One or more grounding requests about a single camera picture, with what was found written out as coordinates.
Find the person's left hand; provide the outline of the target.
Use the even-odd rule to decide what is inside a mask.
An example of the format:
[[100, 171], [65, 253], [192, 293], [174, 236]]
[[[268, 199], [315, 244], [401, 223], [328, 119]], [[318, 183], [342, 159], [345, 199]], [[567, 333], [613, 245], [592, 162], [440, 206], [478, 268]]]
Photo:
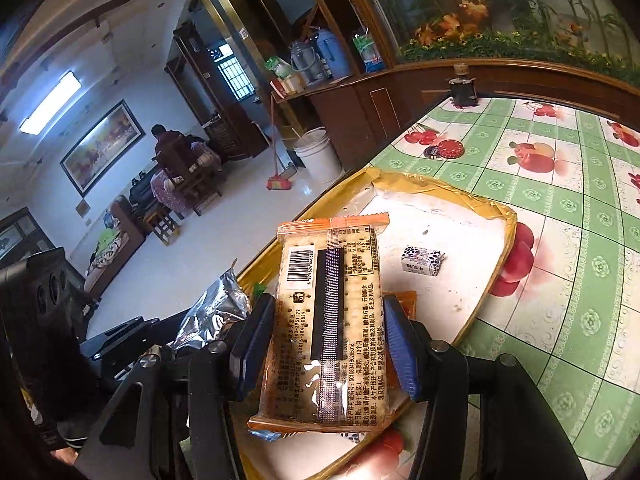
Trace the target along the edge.
[[58, 450], [51, 451], [50, 454], [67, 465], [74, 466], [78, 457], [78, 452], [73, 448], [59, 448]]

